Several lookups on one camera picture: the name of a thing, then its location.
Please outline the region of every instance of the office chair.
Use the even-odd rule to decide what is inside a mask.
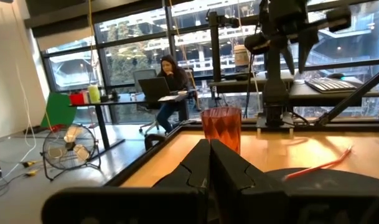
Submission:
[[[196,89],[196,86],[194,85],[194,83],[192,82],[192,76],[194,75],[194,69],[190,68],[190,67],[187,67],[187,68],[184,68],[184,70],[185,70],[185,73],[187,74],[190,86],[195,90],[195,91],[191,91],[190,92],[190,96],[189,97],[192,98],[195,101],[194,107],[196,107],[196,110],[200,111],[200,105],[199,105],[199,99],[198,99],[198,95],[197,95],[197,89]]]
[[[142,88],[138,82],[138,80],[147,79],[147,78],[154,78],[156,77],[156,70],[155,69],[145,69],[145,70],[136,70],[133,72],[134,77],[134,84],[135,84],[135,90],[137,93],[142,92]],[[150,131],[152,128],[156,127],[157,130],[159,130],[159,124],[156,121],[156,114],[154,110],[152,109],[153,105],[137,105],[138,111],[145,111],[147,113],[154,115],[154,120],[142,125],[139,127],[139,132],[141,133],[143,131],[143,128],[148,127],[145,131],[145,135],[147,135],[147,132]]]

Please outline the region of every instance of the gray floor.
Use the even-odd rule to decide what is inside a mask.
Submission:
[[[144,136],[138,132],[138,125],[127,126],[107,126],[110,140],[125,138],[126,141],[101,156],[101,170],[90,167],[66,172],[50,182],[45,178],[44,171],[40,171],[34,177],[23,177],[13,180],[9,185],[9,191],[0,197],[0,224],[3,223],[41,223],[40,213],[45,200],[55,192],[67,187],[78,186],[101,186],[110,180],[118,172],[135,161],[144,153]],[[39,160],[42,144],[47,133],[37,134],[37,146],[28,155],[25,161]],[[33,145],[32,138],[27,139]],[[24,135],[16,134],[9,139],[0,140],[0,166],[3,174],[7,174],[14,166],[14,162],[19,161],[30,149],[25,143]],[[11,173],[7,180],[26,172],[27,169],[19,166]],[[58,170],[51,170],[50,174],[55,175]]]

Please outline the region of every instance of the long dark hair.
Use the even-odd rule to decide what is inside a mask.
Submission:
[[[174,74],[176,74],[177,71],[180,69],[180,67],[178,67],[178,65],[177,65],[177,62],[175,61],[175,59],[171,55],[165,55],[165,56],[162,57],[162,60],[160,61],[160,68],[161,68],[160,73],[162,75],[167,75],[165,73],[165,71],[163,70],[163,64],[162,64],[163,61],[169,62],[171,64],[171,66],[172,66],[172,72]]]

